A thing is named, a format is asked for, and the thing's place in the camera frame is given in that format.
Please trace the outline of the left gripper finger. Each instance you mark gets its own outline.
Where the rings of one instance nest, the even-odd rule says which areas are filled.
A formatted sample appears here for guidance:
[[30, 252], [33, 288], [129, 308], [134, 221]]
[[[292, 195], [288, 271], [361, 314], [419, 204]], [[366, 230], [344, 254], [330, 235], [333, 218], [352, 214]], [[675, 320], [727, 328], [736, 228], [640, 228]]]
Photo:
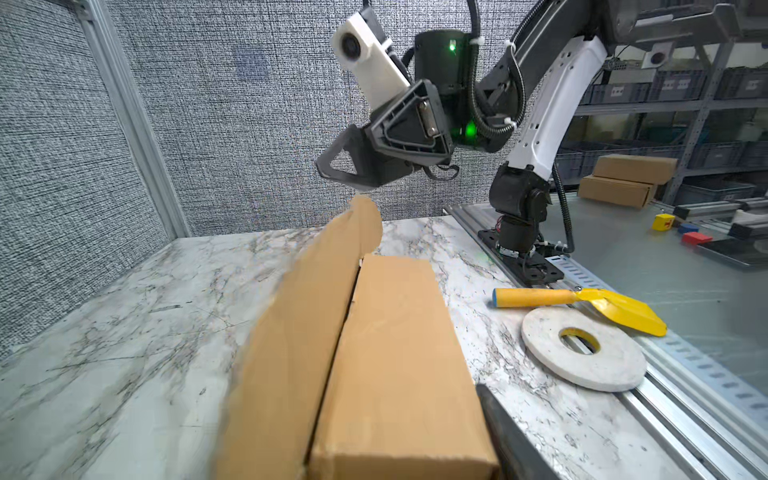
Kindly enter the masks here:
[[477, 384], [475, 390], [499, 461], [499, 478], [558, 480], [557, 473], [515, 423], [491, 390], [484, 384]]

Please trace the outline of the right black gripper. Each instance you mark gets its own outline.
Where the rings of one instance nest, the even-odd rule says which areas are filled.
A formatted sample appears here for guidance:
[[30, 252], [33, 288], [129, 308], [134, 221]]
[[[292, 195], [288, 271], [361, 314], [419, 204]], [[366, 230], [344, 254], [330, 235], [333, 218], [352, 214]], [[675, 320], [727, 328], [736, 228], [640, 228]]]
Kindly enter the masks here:
[[371, 191], [434, 167], [452, 174], [454, 145], [438, 89], [419, 80], [363, 127], [348, 126], [315, 161], [320, 176]]

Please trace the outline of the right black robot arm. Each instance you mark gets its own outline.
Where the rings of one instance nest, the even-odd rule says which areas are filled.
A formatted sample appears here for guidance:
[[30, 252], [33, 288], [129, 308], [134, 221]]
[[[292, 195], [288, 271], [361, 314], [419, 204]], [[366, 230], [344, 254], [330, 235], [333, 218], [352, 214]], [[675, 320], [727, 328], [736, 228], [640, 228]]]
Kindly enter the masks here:
[[489, 200], [499, 214], [496, 247], [508, 257], [535, 248], [549, 203], [557, 144], [611, 48], [684, 39], [720, 43], [745, 30], [728, 1], [668, 10], [644, 1], [539, 1], [479, 70], [485, 43], [476, 2], [470, 28], [428, 30], [397, 54], [370, 2], [333, 34], [340, 66], [356, 78], [369, 121], [347, 127], [316, 160], [321, 177], [370, 191], [415, 172], [458, 172], [456, 148], [495, 153], [522, 127], [533, 129], [498, 169]]

